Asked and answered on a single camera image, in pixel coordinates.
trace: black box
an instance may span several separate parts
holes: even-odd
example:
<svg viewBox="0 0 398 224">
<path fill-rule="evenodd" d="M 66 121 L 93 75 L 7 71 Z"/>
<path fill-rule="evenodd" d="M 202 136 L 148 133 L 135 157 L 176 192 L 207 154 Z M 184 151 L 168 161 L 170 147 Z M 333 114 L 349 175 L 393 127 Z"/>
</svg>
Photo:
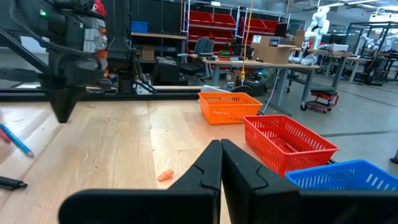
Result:
<svg viewBox="0 0 398 224">
<path fill-rule="evenodd" d="M 250 86 L 253 89 L 253 96 L 262 96 L 266 87 L 265 84 L 250 79 L 246 79 L 243 85 Z"/>
</svg>

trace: pen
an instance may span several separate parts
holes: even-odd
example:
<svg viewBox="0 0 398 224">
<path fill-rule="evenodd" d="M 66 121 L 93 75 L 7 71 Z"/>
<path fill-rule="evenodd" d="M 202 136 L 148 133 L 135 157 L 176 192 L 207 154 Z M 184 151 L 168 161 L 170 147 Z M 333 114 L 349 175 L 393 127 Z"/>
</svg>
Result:
<svg viewBox="0 0 398 224">
<path fill-rule="evenodd" d="M 27 184 L 25 184 L 21 180 L 14 180 L 7 177 L 0 177 L 0 188 L 7 190 L 15 190 L 20 188 L 26 188 Z"/>
<path fill-rule="evenodd" d="M 23 143 L 21 140 L 17 138 L 4 124 L 0 124 L 0 129 L 2 129 L 7 136 L 11 139 L 11 141 L 27 156 L 33 157 L 33 152 Z"/>
</svg>

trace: gray floor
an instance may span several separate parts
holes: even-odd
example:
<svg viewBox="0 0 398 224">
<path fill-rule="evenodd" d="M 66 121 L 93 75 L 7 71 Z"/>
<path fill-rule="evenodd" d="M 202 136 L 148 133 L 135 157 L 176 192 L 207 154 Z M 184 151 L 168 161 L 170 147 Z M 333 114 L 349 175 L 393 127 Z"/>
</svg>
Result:
<svg viewBox="0 0 398 224">
<path fill-rule="evenodd" d="M 331 85 L 332 78 L 317 76 L 314 81 Z M 366 159 L 398 177 L 398 166 L 388 158 L 398 149 L 398 86 L 387 83 L 383 87 L 340 83 L 340 100 L 329 113 L 301 111 L 303 85 L 293 83 L 285 94 L 284 107 L 293 113 L 293 119 L 336 144 L 340 151 L 333 155 L 336 161 Z M 269 97 L 270 93 L 259 100 Z M 272 107 L 266 114 L 278 114 Z"/>
</svg>

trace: table leg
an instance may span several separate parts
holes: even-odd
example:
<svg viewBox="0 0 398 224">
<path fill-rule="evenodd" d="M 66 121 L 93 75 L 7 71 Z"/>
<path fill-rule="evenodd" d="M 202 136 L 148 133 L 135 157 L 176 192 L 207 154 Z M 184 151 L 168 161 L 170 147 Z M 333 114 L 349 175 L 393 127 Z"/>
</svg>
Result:
<svg viewBox="0 0 398 224">
<path fill-rule="evenodd" d="M 220 79 L 220 66 L 218 64 L 215 64 L 213 70 L 213 86 L 218 86 L 219 79 Z"/>
<path fill-rule="evenodd" d="M 301 105 L 303 107 L 305 106 L 305 102 L 307 102 L 308 94 L 310 94 L 311 83 L 312 83 L 312 79 L 313 79 L 314 75 L 315 75 L 315 69 L 312 69 L 311 73 L 309 75 L 307 75 L 307 79 L 305 80 L 303 95 L 301 97 Z"/>
<path fill-rule="evenodd" d="M 338 82 L 340 81 L 341 74 L 343 74 L 344 66 L 346 65 L 347 57 L 340 58 L 338 63 L 337 71 L 335 73 L 335 78 L 333 79 L 333 84 L 331 85 L 334 90 L 337 90 Z"/>
<path fill-rule="evenodd" d="M 181 41 L 181 53 L 184 54 L 186 53 L 186 46 L 187 46 L 187 41 L 186 40 L 182 40 Z M 184 57 L 181 57 L 181 63 L 186 63 L 184 62 Z"/>
<path fill-rule="evenodd" d="M 351 77 L 349 78 L 349 82 L 353 82 L 354 81 L 355 74 L 358 71 L 358 66 L 359 66 L 359 62 L 354 62 L 354 68 L 353 68 L 353 72 L 351 74 Z"/>
<path fill-rule="evenodd" d="M 282 107 L 282 102 L 283 102 L 284 94 L 285 94 L 284 90 L 285 90 L 285 87 L 288 85 L 288 79 L 287 79 L 288 70 L 285 68 L 281 72 L 282 72 L 282 75 L 279 76 L 278 84 L 274 90 L 275 92 L 274 92 L 274 94 L 272 94 L 272 99 L 265 100 L 265 102 L 267 103 L 269 101 L 269 103 L 268 103 L 269 106 L 279 110 L 283 114 L 292 116 L 293 114 L 291 112 L 287 111 L 286 109 L 284 109 Z"/>
</svg>

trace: orange basket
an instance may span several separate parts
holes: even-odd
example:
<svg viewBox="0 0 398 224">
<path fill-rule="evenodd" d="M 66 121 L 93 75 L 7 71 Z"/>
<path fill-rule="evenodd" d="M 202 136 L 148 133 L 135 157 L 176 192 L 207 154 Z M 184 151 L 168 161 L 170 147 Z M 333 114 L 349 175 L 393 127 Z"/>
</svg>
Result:
<svg viewBox="0 0 398 224">
<path fill-rule="evenodd" d="M 281 176 L 292 170 L 323 166 L 339 150 L 285 115 L 246 116 L 244 135 L 265 165 Z"/>
<path fill-rule="evenodd" d="M 198 93 L 200 109 L 210 124 L 243 123 L 243 116 L 256 115 L 262 106 L 245 93 Z"/>
</svg>

